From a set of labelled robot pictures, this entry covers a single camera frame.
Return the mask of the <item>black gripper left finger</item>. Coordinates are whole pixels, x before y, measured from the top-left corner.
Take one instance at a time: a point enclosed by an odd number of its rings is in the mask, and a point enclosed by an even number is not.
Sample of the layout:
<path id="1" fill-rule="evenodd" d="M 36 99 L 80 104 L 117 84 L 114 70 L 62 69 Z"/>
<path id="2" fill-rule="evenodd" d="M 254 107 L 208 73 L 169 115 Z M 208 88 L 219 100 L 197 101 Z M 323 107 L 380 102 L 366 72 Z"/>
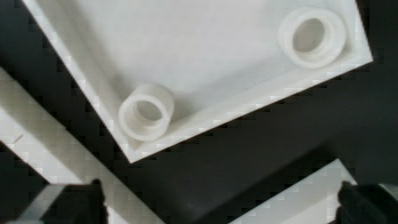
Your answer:
<path id="1" fill-rule="evenodd" d="M 13 224 L 108 224 L 101 181 L 48 185 Z"/>

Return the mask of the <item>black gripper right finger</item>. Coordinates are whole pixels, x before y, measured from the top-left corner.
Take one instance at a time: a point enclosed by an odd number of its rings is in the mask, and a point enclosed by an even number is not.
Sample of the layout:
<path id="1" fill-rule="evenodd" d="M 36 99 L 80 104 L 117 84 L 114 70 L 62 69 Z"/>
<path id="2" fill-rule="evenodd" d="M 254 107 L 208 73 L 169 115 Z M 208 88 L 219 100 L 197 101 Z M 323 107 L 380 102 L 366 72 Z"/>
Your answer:
<path id="1" fill-rule="evenodd" d="M 398 224 L 398 185 L 343 183 L 336 224 Z"/>

